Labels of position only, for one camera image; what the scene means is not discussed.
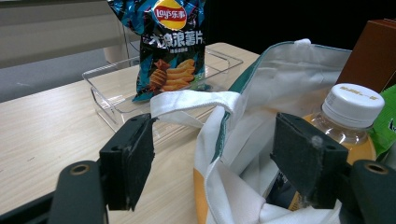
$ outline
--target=brown box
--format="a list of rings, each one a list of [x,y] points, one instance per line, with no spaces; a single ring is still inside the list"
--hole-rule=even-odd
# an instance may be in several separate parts
[[[396,84],[396,20],[367,21],[336,83],[377,92]]]

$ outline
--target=lay's chip bag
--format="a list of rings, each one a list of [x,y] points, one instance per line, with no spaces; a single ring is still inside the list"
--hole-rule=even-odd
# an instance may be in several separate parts
[[[121,23],[140,35],[133,101],[188,88],[205,78],[205,0],[107,0]]]

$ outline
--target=clear plastic container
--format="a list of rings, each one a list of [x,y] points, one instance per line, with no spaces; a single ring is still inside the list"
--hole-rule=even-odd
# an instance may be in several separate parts
[[[227,91],[240,75],[243,61],[223,53],[206,49],[205,78],[199,84],[210,86],[207,91]],[[113,63],[82,74],[92,93],[97,114],[116,132],[126,120],[149,113],[149,102],[132,102],[136,95],[136,79],[139,72],[139,57]],[[204,119],[212,107],[191,111],[198,119]],[[175,124],[154,123],[154,140],[176,132],[181,127]]]

